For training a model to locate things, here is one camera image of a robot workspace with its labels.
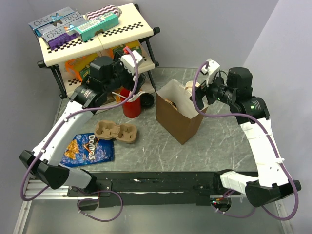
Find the brown paper takeout bag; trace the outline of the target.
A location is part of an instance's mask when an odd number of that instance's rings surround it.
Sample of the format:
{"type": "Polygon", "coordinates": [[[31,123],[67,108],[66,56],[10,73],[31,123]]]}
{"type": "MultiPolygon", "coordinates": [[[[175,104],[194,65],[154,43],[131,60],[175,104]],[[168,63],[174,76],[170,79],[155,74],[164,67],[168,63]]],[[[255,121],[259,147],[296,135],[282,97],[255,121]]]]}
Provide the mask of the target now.
{"type": "Polygon", "coordinates": [[[182,145],[197,133],[203,120],[190,100],[191,95],[175,79],[156,92],[156,120],[182,145]]]}

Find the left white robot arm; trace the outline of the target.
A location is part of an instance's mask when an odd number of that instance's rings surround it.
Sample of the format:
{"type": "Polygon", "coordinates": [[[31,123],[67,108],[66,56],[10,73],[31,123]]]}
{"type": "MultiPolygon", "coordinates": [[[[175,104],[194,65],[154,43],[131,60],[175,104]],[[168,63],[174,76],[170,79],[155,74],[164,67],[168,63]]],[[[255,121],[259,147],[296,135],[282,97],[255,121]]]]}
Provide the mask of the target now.
{"type": "Polygon", "coordinates": [[[19,156],[27,169],[23,179],[33,175],[52,189],[67,185],[78,187],[86,196],[93,195],[96,177],[82,169],[62,165],[61,159],[76,129],[104,109],[109,93],[119,87],[131,90],[132,95],[138,92],[138,84],[145,79],[138,72],[141,62],[142,58],[134,52],[120,58],[96,57],[90,63],[89,75],[74,90],[63,115],[48,135],[33,150],[24,150],[19,156]]]}

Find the black coffee cup lids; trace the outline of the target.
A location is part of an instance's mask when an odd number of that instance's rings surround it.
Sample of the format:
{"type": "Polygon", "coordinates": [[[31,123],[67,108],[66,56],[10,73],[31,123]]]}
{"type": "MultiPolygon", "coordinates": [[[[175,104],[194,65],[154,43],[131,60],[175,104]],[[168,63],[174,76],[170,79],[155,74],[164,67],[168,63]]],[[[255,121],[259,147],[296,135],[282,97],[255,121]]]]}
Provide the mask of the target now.
{"type": "Polygon", "coordinates": [[[150,93],[144,93],[140,96],[141,107],[151,108],[154,105],[155,99],[154,96],[150,93]]]}

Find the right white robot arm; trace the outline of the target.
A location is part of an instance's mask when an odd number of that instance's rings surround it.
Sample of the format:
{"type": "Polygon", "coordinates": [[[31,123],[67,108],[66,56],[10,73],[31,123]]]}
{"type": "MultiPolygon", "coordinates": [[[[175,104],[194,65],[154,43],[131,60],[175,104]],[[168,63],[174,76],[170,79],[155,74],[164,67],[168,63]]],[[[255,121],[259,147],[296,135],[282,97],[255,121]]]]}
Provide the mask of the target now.
{"type": "Polygon", "coordinates": [[[203,109],[203,97],[208,104],[220,101],[227,104],[251,147],[258,176],[251,177],[232,170],[217,174],[213,189],[224,194],[229,189],[245,194],[254,207],[264,206],[297,194],[302,189],[298,180],[285,173],[283,159],[277,150],[271,128],[270,114],[265,101],[252,95],[253,76],[249,69],[234,67],[228,71],[227,80],[219,68],[205,64],[199,70],[206,75],[193,91],[191,100],[198,110],[203,109]]]}

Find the brown pulp cup carrier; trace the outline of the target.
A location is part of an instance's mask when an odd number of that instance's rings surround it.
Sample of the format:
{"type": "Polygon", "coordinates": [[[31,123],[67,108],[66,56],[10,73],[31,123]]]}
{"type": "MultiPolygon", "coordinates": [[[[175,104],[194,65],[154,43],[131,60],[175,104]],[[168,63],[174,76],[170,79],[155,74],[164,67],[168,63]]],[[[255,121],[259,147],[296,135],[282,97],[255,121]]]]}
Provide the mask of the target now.
{"type": "Polygon", "coordinates": [[[133,124],[116,124],[110,120],[101,120],[96,124],[94,134],[98,139],[111,140],[132,144],[137,138],[137,127],[133,124]]]}

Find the brown paper cups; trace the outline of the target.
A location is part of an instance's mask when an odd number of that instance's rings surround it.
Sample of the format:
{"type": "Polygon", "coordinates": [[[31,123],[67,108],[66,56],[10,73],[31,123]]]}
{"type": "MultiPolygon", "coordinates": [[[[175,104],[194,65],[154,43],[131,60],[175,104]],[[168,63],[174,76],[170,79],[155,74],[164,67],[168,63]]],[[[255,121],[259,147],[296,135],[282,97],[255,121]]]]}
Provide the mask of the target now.
{"type": "MultiPolygon", "coordinates": [[[[198,82],[195,83],[195,87],[198,87],[200,84],[198,82]]],[[[185,84],[185,89],[188,90],[189,92],[192,92],[192,89],[193,89],[193,81],[188,81],[186,84],[185,84]]]]}

